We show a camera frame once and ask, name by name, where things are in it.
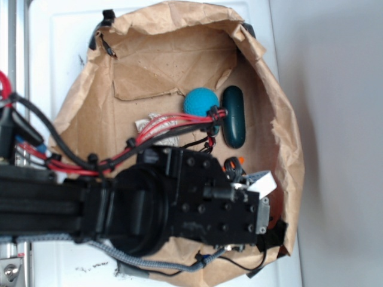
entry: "gray braided cable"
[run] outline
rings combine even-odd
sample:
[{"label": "gray braided cable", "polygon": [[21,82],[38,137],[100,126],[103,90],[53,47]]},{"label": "gray braided cable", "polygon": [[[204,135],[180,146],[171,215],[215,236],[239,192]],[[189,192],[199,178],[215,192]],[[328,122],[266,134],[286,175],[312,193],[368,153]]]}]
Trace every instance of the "gray braided cable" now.
[{"label": "gray braided cable", "polygon": [[176,270],[185,271],[185,272],[196,272],[204,268],[206,265],[208,265],[213,260],[215,260],[216,258],[218,258],[219,256],[225,253],[225,250],[223,248],[219,249],[216,253],[205,258],[203,262],[197,262],[193,264],[192,266],[187,266],[183,264],[169,263],[169,262],[163,262],[163,261],[144,260],[141,258],[130,256],[114,247],[110,247],[108,245],[95,242],[95,241],[91,241],[89,242],[89,244],[104,251],[109,256],[129,265],[152,267],[152,268],[176,269]]},{"label": "gray braided cable", "polygon": [[[69,234],[58,233],[58,234],[43,234],[43,235],[34,235],[34,236],[19,236],[19,237],[16,237],[14,241],[16,243],[20,243],[20,242],[71,241],[71,240],[73,240],[73,238]],[[11,236],[0,236],[0,244],[9,243],[9,242],[12,242]],[[190,272],[190,273],[196,272],[204,268],[206,265],[208,265],[213,260],[217,259],[219,256],[225,253],[224,249],[219,249],[216,253],[207,256],[202,262],[197,262],[191,266],[187,266],[184,264],[144,260],[138,257],[133,257],[122,252],[121,250],[118,250],[114,247],[111,247],[96,241],[89,241],[88,244],[90,246],[96,247],[104,251],[110,257],[113,257],[114,259],[117,259],[129,265],[151,267],[151,268],[176,269],[176,270]]]}]

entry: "crumpled paper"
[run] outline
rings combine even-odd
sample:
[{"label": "crumpled paper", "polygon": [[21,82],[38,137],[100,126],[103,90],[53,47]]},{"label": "crumpled paper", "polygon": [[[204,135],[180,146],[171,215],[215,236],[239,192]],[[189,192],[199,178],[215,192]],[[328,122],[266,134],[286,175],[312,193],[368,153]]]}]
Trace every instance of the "crumpled paper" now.
[{"label": "crumpled paper", "polygon": [[[183,1],[162,2],[116,18],[110,27],[96,31],[96,49],[88,51],[87,63],[54,124],[82,158],[90,152],[100,158],[112,157],[123,150],[126,139],[137,135],[134,122],[150,112],[181,112],[184,95],[199,86],[211,88],[219,96],[226,87],[238,86],[245,101],[245,144],[240,149],[228,148],[220,133],[212,154],[221,163],[228,157],[244,157],[248,173],[271,170],[277,188],[269,194],[273,220],[268,228],[280,218],[288,227],[283,245],[268,249],[268,264],[293,251],[303,153],[294,111],[262,59],[265,49],[242,22],[230,8]],[[107,54],[102,41],[114,57]],[[180,145],[203,137],[201,132],[181,136]],[[50,148],[59,151],[53,141]],[[131,158],[112,176],[134,163]],[[211,254],[214,250],[191,240],[170,238],[147,259],[192,264],[199,251]],[[251,246],[226,256],[248,268],[263,258]],[[244,273],[217,259],[195,273],[150,277],[178,286],[215,286]]]}]

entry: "silver screw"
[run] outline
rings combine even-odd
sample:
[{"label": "silver screw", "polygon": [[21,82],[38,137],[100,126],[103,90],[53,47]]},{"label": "silver screw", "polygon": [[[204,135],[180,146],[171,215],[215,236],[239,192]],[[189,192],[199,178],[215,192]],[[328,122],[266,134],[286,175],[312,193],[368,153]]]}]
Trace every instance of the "silver screw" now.
[{"label": "silver screw", "polygon": [[6,266],[6,268],[4,269],[4,274],[7,277],[12,277],[12,276],[16,275],[17,272],[19,272],[19,269],[13,264]]}]

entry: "white tag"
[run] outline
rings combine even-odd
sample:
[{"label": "white tag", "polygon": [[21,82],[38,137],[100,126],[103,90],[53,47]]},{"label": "white tag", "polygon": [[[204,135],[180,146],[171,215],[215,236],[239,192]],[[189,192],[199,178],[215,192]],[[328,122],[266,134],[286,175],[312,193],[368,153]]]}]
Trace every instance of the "white tag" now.
[{"label": "white tag", "polygon": [[274,189],[276,189],[276,182],[270,170],[252,173],[250,175],[247,175],[246,178],[250,179],[251,181],[254,181],[254,183],[250,185],[247,190],[256,191],[260,193],[260,199],[267,196]]}]

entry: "metal bracket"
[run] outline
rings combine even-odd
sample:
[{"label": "metal bracket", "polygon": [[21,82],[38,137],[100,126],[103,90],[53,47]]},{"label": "metal bracket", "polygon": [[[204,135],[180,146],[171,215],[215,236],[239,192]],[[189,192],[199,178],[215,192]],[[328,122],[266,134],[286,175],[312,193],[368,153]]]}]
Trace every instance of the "metal bracket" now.
[{"label": "metal bracket", "polygon": [[25,286],[23,258],[0,259],[0,287]]},{"label": "metal bracket", "polygon": [[256,234],[265,234],[268,230],[270,218],[270,202],[267,197],[263,197],[259,201],[257,218]]}]

